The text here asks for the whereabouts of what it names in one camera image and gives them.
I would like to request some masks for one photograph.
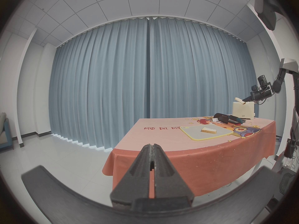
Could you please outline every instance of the white ceiling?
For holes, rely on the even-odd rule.
[[[264,27],[246,6],[254,0],[24,0],[7,30],[58,46],[101,23],[138,15],[181,16],[207,22],[248,41]]]

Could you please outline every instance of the cutting board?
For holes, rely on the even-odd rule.
[[[217,133],[205,133],[201,132],[202,128],[216,129]],[[222,128],[220,126],[214,124],[208,125],[196,125],[196,126],[181,126],[180,129],[188,135],[192,140],[201,141],[201,140],[209,140],[218,137],[222,137],[225,135],[232,134],[233,131]]]

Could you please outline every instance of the white toaster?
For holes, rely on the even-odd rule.
[[[233,102],[233,116],[241,119],[253,119],[254,113],[254,102],[246,102],[241,104],[240,102]]]

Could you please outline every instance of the table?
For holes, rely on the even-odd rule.
[[[146,144],[159,144],[195,196],[212,192],[242,176],[262,158],[274,154],[276,124],[254,118],[243,125],[213,122],[213,117],[139,119],[111,151],[103,174],[114,188]],[[233,130],[227,136],[194,141],[180,126],[213,123]]]

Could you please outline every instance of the tiled floor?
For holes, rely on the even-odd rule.
[[[14,150],[0,153],[1,172],[20,204],[38,223],[50,222],[35,205],[21,180],[21,174],[38,165],[43,165],[59,181],[81,195],[111,206],[109,195],[112,191],[112,177],[102,173],[109,152],[80,146],[52,135],[34,135],[23,141],[23,148],[16,143]],[[271,158],[264,159],[261,166],[272,168],[274,161]],[[227,187],[195,197],[193,205],[211,201],[230,192],[247,180],[252,170],[253,168]],[[267,214],[264,210],[258,218],[262,220]]]

